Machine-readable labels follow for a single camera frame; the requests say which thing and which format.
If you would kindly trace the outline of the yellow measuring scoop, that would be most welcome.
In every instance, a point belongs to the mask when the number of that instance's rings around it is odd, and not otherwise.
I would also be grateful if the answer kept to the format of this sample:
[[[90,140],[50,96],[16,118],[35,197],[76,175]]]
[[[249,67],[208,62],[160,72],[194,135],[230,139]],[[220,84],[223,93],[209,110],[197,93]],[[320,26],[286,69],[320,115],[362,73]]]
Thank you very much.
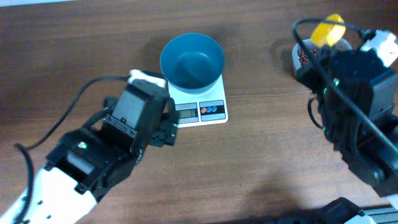
[[[317,46],[334,46],[344,36],[345,26],[336,24],[320,23],[312,32],[310,40]]]

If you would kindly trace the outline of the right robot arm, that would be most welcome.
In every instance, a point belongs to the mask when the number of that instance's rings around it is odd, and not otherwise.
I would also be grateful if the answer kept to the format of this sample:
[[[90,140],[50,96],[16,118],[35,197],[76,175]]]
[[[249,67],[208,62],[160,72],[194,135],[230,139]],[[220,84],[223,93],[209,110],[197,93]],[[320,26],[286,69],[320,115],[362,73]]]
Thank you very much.
[[[397,74],[373,50],[338,50],[324,46],[316,60],[326,74],[393,143],[397,144],[394,95]],[[340,151],[349,170],[380,197],[397,194],[397,153],[387,148],[360,116],[331,90],[307,62],[297,80],[316,94],[325,137]]]

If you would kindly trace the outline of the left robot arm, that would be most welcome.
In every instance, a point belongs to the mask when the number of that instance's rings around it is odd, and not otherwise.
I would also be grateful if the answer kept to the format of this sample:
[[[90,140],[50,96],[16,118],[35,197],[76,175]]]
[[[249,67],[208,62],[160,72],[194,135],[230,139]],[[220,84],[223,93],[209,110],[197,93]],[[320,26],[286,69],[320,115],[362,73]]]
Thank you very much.
[[[64,134],[2,223],[76,223],[131,175],[148,146],[173,145],[178,112],[168,91],[134,80],[82,127]]]

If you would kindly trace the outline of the white digital kitchen scale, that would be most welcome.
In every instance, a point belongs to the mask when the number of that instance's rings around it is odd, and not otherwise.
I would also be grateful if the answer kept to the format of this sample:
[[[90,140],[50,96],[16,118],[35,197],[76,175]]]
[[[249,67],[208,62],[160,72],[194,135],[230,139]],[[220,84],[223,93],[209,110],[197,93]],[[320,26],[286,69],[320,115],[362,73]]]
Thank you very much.
[[[222,124],[228,121],[223,76],[203,92],[184,92],[168,83],[169,93],[180,113],[179,128]]]

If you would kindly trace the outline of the blue plastic bowl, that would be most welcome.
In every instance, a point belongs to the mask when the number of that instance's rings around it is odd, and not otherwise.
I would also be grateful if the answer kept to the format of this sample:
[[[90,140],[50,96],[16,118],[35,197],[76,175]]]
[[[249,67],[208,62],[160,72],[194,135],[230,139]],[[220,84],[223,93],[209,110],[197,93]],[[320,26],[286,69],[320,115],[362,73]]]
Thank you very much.
[[[225,56],[221,45],[205,34],[187,33],[166,44],[160,69],[169,84],[190,94],[208,91],[223,73]]]

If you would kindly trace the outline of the red beans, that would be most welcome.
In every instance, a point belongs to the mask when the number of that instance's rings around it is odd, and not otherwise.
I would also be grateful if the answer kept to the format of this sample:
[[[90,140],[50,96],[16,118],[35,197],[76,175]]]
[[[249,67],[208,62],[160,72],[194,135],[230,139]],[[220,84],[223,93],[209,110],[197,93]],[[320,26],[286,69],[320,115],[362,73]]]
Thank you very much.
[[[311,53],[312,53],[315,57],[317,57],[317,56],[318,56],[318,53],[319,53],[319,50],[318,50],[318,49],[311,50]],[[299,50],[299,51],[297,52],[297,55],[298,55],[298,59],[299,59],[299,62],[300,62],[301,65],[305,65],[306,63],[309,62],[309,57],[308,57],[308,55],[307,55],[303,50]]]

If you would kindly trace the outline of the aluminium rail frame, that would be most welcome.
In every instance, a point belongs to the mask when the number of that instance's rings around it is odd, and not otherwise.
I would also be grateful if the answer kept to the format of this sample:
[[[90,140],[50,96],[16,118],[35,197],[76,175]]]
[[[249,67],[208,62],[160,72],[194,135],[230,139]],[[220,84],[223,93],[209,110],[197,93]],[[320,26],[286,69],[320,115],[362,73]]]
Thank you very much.
[[[394,207],[369,209],[364,215],[356,215],[344,224],[397,224],[397,210]]]

